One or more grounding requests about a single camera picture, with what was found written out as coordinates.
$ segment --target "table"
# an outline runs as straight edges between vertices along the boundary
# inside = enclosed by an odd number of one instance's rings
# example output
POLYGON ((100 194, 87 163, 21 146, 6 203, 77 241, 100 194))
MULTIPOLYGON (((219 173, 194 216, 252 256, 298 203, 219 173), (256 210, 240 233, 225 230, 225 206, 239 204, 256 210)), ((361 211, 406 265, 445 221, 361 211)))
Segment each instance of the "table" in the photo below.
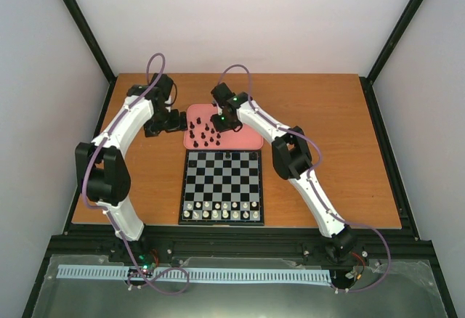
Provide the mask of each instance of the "table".
MULTIPOLYGON (((210 103, 218 74, 169 74, 178 85, 174 108, 210 103)), ((234 91, 247 91, 244 74, 224 79, 234 91)), ((378 228, 400 228, 376 136, 357 75, 254 74, 254 99, 270 115, 289 126, 300 126, 323 152, 317 176, 334 207, 348 221, 378 228)), ((145 74, 120 74, 103 129, 120 109, 127 90, 146 84, 145 74)), ((141 130, 126 154, 132 178, 129 193, 145 224, 177 225, 184 170, 184 133, 145 138, 141 130)), ((264 143, 263 188, 266 227, 316 227, 299 193, 272 167, 271 146, 264 143)), ((99 211, 79 199, 75 224, 108 224, 99 211)))

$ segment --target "clear plastic sheet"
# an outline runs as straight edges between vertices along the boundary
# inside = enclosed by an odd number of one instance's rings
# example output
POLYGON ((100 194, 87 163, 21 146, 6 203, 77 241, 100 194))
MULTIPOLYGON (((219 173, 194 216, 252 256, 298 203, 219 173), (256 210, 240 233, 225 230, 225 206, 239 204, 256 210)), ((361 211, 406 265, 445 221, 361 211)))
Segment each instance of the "clear plastic sheet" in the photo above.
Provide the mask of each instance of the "clear plastic sheet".
MULTIPOLYGON (((128 291, 123 281, 57 280, 58 264, 108 264, 108 260, 103 256, 54 256, 33 317, 446 317, 427 261, 393 261, 380 286, 338 295, 329 287, 311 285, 192 284, 180 296, 163 296, 150 288, 128 291)), ((301 268, 291 261, 261 258, 190 258, 182 266, 301 268)), ((354 288, 372 283, 385 269, 385 261, 370 262, 354 288)), ((179 290, 183 283, 158 285, 179 290)))

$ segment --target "wall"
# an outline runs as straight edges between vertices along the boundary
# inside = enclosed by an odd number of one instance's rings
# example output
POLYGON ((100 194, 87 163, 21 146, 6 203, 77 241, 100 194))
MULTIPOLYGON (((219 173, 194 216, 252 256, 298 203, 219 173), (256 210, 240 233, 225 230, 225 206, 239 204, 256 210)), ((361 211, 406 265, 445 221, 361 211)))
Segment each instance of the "wall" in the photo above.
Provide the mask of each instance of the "wall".
POLYGON ((375 92, 421 237, 465 317, 465 0, 425 0, 375 92))
POLYGON ((408 0, 77 0, 115 72, 367 75, 408 0))
POLYGON ((108 85, 61 0, 0 0, 0 317, 20 317, 108 85))

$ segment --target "black vertical post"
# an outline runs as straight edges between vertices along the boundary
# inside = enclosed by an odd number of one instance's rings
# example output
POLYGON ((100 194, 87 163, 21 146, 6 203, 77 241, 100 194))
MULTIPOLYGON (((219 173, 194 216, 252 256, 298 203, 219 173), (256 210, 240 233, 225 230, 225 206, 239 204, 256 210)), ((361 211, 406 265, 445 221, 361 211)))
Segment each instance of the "black vertical post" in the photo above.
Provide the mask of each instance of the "black vertical post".
POLYGON ((78 6, 78 3, 76 2, 76 0, 63 0, 63 2, 65 3, 66 8, 68 8, 71 17, 73 17, 74 22, 78 26, 78 29, 81 31, 84 40, 86 40, 87 45, 89 46, 92 54, 94 55, 97 63, 99 64, 100 69, 102 69, 103 74, 107 78, 108 83, 115 83, 116 77, 113 71, 111 70, 110 65, 108 64, 105 55, 103 55, 103 52, 100 49, 100 46, 97 43, 97 40, 95 39, 95 36, 92 33, 92 30, 90 30, 89 24, 87 24, 86 18, 82 14, 81 9, 78 6))
POLYGON ((389 59, 389 56, 391 55, 392 51, 394 51, 397 42, 399 42, 400 38, 404 34, 405 29, 408 27, 408 24, 412 20, 413 16, 415 15, 422 2, 423 0, 410 0, 408 2, 407 6, 404 9, 404 12, 397 21, 397 24, 395 25, 394 30, 391 32, 391 35, 389 36, 386 44, 381 50, 378 59, 376 59, 373 67, 371 68, 370 73, 367 76, 368 83, 370 84, 370 86, 373 85, 374 81, 379 76, 382 68, 389 59))

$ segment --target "black metal frame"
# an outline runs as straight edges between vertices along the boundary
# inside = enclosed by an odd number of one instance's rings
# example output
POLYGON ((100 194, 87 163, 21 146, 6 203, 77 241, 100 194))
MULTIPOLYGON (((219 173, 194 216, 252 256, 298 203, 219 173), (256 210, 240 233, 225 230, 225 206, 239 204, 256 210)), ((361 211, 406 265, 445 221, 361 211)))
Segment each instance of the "black metal frame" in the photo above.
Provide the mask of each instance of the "black metal frame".
MULTIPOLYGON (((111 71, 102 50, 99 48, 76 0, 63 1, 110 84, 95 129, 94 134, 97 135, 102 128, 103 118, 105 117, 115 87, 116 77, 111 71)), ((408 2, 373 68, 366 78, 360 77, 360 83, 402 224, 402 229, 384 229, 381 232, 389 243, 393 259, 418 259, 430 262, 446 312, 449 317, 457 317, 432 243, 419 239, 418 230, 413 220, 413 214, 389 143, 389 137, 384 128, 384 122, 373 92, 374 81, 380 74, 381 69, 386 64, 390 54, 396 47, 397 42, 408 27, 409 22, 412 20, 422 1, 410 0, 408 2)), ((114 236, 114 231, 110 225, 77 225, 71 223, 78 196, 79 192, 76 190, 63 234, 53 236, 50 240, 23 317, 30 317, 33 313, 33 308, 51 255, 103 254, 109 255, 110 259, 115 261, 130 262, 121 242, 114 236)), ((386 257, 384 246, 374 233, 364 229, 356 229, 355 233, 357 234, 359 243, 370 254, 371 258, 386 257)), ((235 256, 284 258, 306 265, 318 265, 330 270, 347 268, 347 265, 332 264, 326 258, 318 255, 318 249, 321 246, 321 236, 317 229, 148 226, 145 227, 144 237, 151 242, 152 246, 159 250, 162 262, 168 262, 174 266, 179 263, 179 260, 191 256, 235 256)))

